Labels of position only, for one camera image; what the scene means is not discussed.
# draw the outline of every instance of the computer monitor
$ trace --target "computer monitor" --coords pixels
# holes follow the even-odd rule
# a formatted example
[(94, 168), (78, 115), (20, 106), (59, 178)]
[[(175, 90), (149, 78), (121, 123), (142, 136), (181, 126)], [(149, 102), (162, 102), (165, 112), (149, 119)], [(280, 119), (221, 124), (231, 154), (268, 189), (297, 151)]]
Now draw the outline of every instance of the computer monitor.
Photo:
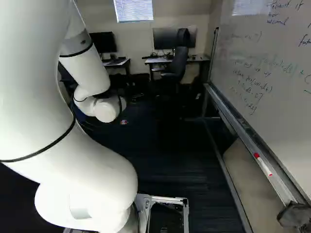
[[(188, 48), (195, 48), (197, 29), (195, 26), (187, 27), (190, 33)], [(177, 31), (179, 28), (153, 28), (155, 50), (171, 50), (175, 47)]]
[(112, 32), (90, 33), (90, 36), (99, 53), (117, 52), (116, 40)]

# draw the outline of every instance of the black stripe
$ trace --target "black stripe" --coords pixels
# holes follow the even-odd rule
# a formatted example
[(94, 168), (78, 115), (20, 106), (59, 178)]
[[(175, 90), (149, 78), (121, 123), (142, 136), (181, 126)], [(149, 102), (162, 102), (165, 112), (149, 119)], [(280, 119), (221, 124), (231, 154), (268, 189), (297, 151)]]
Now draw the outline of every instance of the black stripe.
[(88, 97), (86, 97), (84, 100), (79, 101), (79, 100), (76, 100), (75, 97), (73, 97), (74, 101), (77, 101), (77, 102), (83, 102), (83, 101), (85, 101), (87, 98), (88, 98)]
[(69, 129), (67, 129), (67, 131), (61, 135), (58, 139), (56, 139), (55, 141), (53, 141), (51, 144), (47, 145), (45, 148), (42, 148), (34, 153), (31, 153), (29, 155), (26, 155), (26, 156), (23, 156), (23, 157), (20, 157), (20, 158), (17, 158), (17, 159), (9, 159), (9, 160), (0, 160), (1, 163), (14, 163), (14, 162), (19, 162), (19, 161), (22, 161), (22, 160), (25, 160), (25, 159), (29, 159), (29, 158), (32, 158), (36, 155), (39, 155), (41, 154), (42, 152), (45, 152), (46, 150), (50, 149), (51, 147), (55, 146), (57, 143), (59, 143), (61, 140), (63, 140), (69, 133), (70, 131), (72, 130), (72, 128), (74, 127), (74, 124), (76, 123), (76, 119), (74, 118)]
[(88, 51), (92, 46), (93, 46), (93, 41), (85, 50), (82, 50), (80, 52), (76, 52), (76, 53), (73, 53), (73, 54), (69, 54), (69, 55), (59, 55), (59, 57), (74, 57), (74, 56), (78, 56), (78, 55)]

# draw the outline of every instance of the desk leg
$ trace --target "desk leg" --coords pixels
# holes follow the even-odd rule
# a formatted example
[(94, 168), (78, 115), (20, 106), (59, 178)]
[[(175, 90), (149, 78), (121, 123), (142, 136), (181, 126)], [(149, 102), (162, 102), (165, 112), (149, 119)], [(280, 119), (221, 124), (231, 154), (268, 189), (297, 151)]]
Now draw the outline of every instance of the desk leg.
[(130, 86), (133, 86), (133, 80), (132, 80), (132, 77), (131, 77), (131, 70), (130, 70), (130, 61), (128, 61), (125, 65), (125, 73), (126, 73), (126, 76), (127, 76), (127, 79), (128, 79), (128, 84)]
[(154, 81), (154, 73), (152, 72), (152, 69), (153, 69), (153, 64), (152, 63), (149, 63), (149, 72), (150, 72), (150, 81)]
[(207, 76), (208, 76), (207, 67), (208, 67), (208, 62), (200, 62), (199, 76), (203, 83), (206, 83), (207, 81)]

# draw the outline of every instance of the desk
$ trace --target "desk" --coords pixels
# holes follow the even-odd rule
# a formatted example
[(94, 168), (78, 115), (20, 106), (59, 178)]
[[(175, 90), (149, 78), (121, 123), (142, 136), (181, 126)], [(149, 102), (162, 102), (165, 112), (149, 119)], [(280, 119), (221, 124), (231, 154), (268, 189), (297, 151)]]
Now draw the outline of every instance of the desk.
[[(156, 58), (148, 58), (145, 61), (145, 65), (149, 65), (149, 71), (150, 71), (150, 79), (151, 81), (154, 81), (154, 74), (152, 72), (152, 69), (154, 68), (154, 65), (164, 65), (171, 63), (171, 59), (167, 59), (165, 57), (156, 57)], [(205, 54), (198, 54), (196, 55), (195, 59), (188, 58), (187, 64), (191, 63), (198, 63), (200, 65), (200, 76), (203, 75), (204, 66), (210, 62), (210, 57)]]
[(130, 71), (131, 59), (130, 58), (126, 58), (123, 62), (120, 62), (119, 64), (109, 65), (109, 63), (112, 61), (113, 60), (104, 60), (103, 61), (103, 65), (105, 66), (106, 69), (107, 68), (125, 68), (126, 76), (127, 77), (131, 76), (131, 71)]

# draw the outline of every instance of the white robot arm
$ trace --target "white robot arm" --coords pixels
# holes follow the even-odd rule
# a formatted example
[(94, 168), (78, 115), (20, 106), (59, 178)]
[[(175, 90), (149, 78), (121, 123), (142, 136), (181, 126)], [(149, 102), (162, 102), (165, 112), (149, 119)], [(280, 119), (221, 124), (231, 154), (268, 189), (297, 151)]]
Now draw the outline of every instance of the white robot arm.
[(39, 214), (81, 230), (118, 232), (137, 193), (123, 157), (90, 139), (57, 85), (60, 61), (79, 84), (76, 105), (104, 122), (120, 111), (108, 74), (72, 0), (1, 0), (0, 161), (40, 186)]

